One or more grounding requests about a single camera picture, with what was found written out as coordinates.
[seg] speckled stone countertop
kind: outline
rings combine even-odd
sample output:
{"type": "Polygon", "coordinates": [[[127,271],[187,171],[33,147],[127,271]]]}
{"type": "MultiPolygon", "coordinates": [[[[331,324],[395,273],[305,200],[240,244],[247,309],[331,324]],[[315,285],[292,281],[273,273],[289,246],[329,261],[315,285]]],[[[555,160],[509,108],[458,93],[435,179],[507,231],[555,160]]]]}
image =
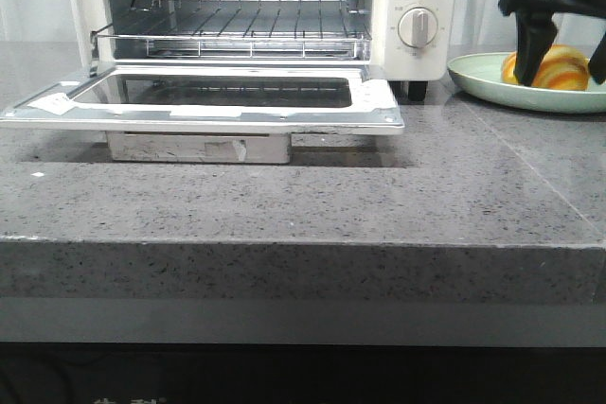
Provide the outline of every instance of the speckled stone countertop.
{"type": "MultiPolygon", "coordinates": [[[[2,105],[80,66],[73,44],[0,55],[2,105]]],[[[101,132],[0,130],[0,293],[604,301],[606,115],[447,77],[401,109],[404,135],[296,137],[287,166],[113,163],[101,132]]]]}

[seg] toaster oven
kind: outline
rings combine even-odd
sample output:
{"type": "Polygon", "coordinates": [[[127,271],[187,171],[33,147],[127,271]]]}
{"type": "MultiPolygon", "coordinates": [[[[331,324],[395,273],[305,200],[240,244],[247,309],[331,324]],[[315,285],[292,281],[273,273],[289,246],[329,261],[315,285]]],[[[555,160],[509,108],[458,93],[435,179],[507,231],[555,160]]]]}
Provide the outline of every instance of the toaster oven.
{"type": "Polygon", "coordinates": [[[0,126],[107,132],[116,160],[286,163],[295,133],[399,134],[454,0],[72,0],[86,67],[0,126]]]}

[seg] wire rack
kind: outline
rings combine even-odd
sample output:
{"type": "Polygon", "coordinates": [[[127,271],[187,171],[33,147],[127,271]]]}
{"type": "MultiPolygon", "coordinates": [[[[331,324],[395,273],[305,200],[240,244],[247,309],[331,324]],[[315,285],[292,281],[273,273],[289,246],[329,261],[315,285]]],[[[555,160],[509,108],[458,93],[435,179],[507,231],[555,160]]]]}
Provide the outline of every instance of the wire rack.
{"type": "Polygon", "coordinates": [[[346,0],[152,0],[92,37],[118,59],[367,60],[367,19],[346,0]]]}

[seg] control knob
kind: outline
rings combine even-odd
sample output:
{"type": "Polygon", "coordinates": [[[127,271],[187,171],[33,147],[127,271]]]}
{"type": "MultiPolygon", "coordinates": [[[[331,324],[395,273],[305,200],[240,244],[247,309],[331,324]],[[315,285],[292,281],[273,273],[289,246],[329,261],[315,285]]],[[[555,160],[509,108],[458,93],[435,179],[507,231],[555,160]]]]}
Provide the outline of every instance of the control knob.
{"type": "Polygon", "coordinates": [[[437,35],[437,17],[429,9],[409,9],[400,19],[398,32],[404,44],[415,48],[425,47],[437,35]]]}

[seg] mint green plate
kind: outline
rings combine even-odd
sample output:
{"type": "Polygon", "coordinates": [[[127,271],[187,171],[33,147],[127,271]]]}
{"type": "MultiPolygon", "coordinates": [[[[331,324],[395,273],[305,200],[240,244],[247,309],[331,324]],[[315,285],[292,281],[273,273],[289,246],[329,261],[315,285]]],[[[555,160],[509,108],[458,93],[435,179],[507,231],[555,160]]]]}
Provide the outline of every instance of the mint green plate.
{"type": "Polygon", "coordinates": [[[470,95],[514,108],[546,113],[606,112],[606,84],[592,80],[585,92],[535,89],[501,82],[501,63],[508,52],[472,54],[448,63],[453,81],[470,95]]]}

